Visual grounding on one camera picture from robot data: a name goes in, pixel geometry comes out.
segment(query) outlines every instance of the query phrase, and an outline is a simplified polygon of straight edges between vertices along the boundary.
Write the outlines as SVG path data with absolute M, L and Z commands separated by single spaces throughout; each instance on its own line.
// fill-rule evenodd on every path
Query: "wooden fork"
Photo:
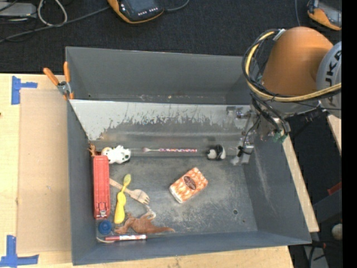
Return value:
M 109 179 L 109 183 L 110 183 L 110 185 L 116 187 L 119 190 L 121 190 L 123 188 L 123 185 L 114 181 L 113 179 Z M 138 202 L 140 202 L 142 204 L 148 205 L 150 202 L 149 196 L 143 190 L 139 190 L 139 189 L 129 190 L 126 188 L 124 192 L 127 193 L 128 195 L 130 195 L 131 198 L 137 200 Z

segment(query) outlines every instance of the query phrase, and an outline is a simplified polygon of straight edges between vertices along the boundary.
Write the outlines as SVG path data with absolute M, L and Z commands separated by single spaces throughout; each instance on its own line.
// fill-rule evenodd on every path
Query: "orange package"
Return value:
M 207 179 L 195 167 L 170 185 L 169 190 L 179 203 L 183 203 L 203 190 L 207 184 Z

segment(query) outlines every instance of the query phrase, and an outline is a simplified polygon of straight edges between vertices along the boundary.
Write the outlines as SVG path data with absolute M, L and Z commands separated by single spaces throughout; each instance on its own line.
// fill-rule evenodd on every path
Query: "yellow toothbrush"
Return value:
M 114 214 L 114 223 L 115 224 L 120 224 L 125 219 L 124 206 L 127 202 L 127 197 L 124 195 L 124 191 L 125 191 L 126 187 L 130 184 L 131 180 L 132 180 L 131 174 L 125 175 L 124 180 L 123 180 L 123 188 L 117 194 L 117 207 L 115 208 L 115 214 Z

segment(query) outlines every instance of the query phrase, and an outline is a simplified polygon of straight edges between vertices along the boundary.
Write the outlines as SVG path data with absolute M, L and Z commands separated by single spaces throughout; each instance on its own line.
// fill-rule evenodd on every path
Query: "pen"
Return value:
M 118 235 L 118 236 L 106 236 L 106 241 L 122 241 L 122 240 L 146 240 L 146 234 L 140 235 Z

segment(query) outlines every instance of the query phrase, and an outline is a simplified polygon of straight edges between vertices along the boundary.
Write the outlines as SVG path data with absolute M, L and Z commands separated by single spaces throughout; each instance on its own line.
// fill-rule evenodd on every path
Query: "blue cap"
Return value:
M 98 230 L 103 235 L 108 235 L 112 230 L 112 223 L 110 221 L 102 221 L 98 225 Z

